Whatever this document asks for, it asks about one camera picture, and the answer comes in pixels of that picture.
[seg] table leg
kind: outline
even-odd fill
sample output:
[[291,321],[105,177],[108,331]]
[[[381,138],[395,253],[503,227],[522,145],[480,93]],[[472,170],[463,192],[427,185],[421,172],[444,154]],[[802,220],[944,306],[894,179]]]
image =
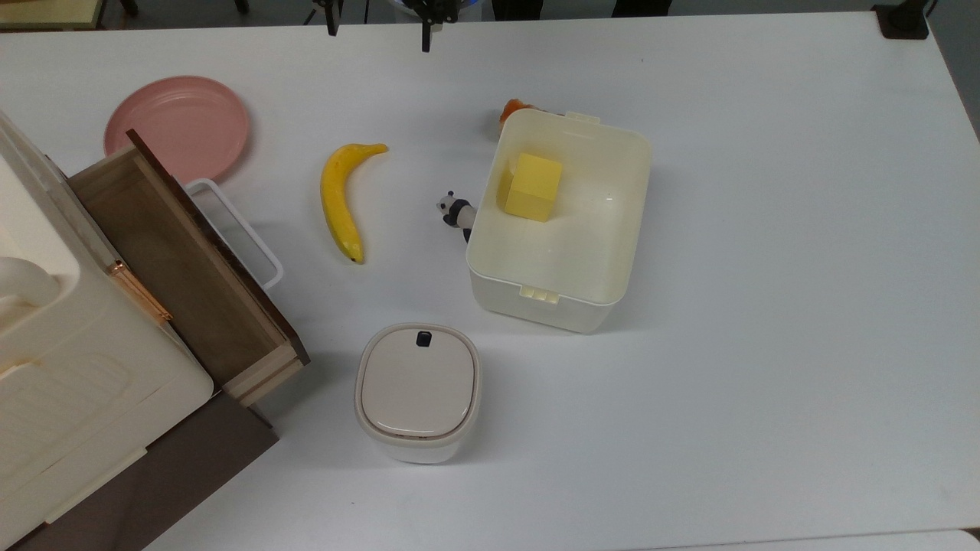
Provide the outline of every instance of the table leg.
[[130,17],[134,18],[139,15],[139,6],[136,5],[136,0],[120,0],[120,3]]

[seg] small lidded container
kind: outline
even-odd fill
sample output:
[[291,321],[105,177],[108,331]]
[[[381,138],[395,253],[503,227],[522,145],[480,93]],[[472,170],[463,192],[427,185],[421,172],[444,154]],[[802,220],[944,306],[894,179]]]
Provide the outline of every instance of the small lidded container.
[[355,395],[358,422],[385,453],[442,463],[476,419],[480,363],[459,331],[429,324],[383,329],[367,344]]

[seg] pink plate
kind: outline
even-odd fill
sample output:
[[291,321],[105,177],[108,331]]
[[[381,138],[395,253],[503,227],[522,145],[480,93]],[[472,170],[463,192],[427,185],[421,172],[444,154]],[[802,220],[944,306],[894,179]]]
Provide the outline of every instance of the pink plate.
[[215,179],[231,168],[248,139],[245,106],[227,86],[202,76],[172,76],[127,97],[106,125],[106,155],[129,145],[134,128],[181,183]]

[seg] black button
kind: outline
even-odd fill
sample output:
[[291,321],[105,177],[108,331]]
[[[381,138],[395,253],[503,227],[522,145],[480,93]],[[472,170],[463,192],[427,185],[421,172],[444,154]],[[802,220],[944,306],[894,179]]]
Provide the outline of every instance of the black button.
[[428,345],[432,343],[432,333],[428,331],[419,331],[416,336],[416,346],[421,346],[422,348],[428,348]]

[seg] white container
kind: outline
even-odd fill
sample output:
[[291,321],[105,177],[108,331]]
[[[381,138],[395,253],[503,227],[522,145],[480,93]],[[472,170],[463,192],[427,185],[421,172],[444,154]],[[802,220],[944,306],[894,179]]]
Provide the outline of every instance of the white container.
[[0,549],[54,522],[212,396],[49,161],[0,113]]
[[367,344],[358,370],[358,422],[385,453],[408,463],[453,457],[480,403],[480,362],[459,331],[391,326]]
[[[505,213],[498,197],[521,153],[563,166],[547,222]],[[594,117],[511,115],[466,249],[476,302],[573,331],[598,327],[626,292],[652,156],[645,137]]]

